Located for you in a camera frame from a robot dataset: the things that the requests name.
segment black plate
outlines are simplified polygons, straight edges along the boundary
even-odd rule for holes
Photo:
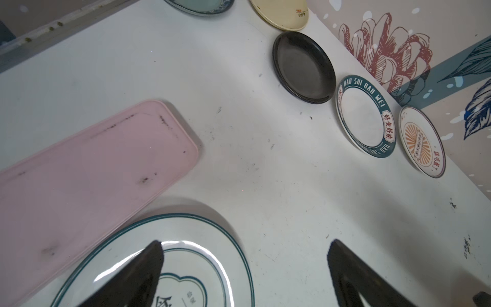
[[[329,100],[336,89],[331,61],[312,38],[299,32],[280,34],[273,45],[274,70],[293,95],[313,104]]]

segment wallpaper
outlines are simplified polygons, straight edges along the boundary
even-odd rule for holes
[[[491,1],[308,4],[401,106],[423,110],[446,154],[491,199]]]

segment dark teal leaf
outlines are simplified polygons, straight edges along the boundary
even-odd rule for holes
[[[491,125],[491,79],[476,91],[465,108],[464,140],[473,133]]]
[[[478,75],[487,72],[491,72],[491,38],[474,48],[456,70],[440,81],[451,77]]]

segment flower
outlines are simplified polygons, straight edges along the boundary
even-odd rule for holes
[[[350,29],[342,24],[339,40],[400,105],[405,105],[425,87],[433,53],[429,36],[410,35],[403,27],[389,34],[391,23],[390,13],[377,23],[369,18],[351,41]]]

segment yellow plate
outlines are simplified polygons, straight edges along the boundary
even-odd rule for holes
[[[306,0],[250,0],[254,9],[273,26],[298,31],[307,25]]]

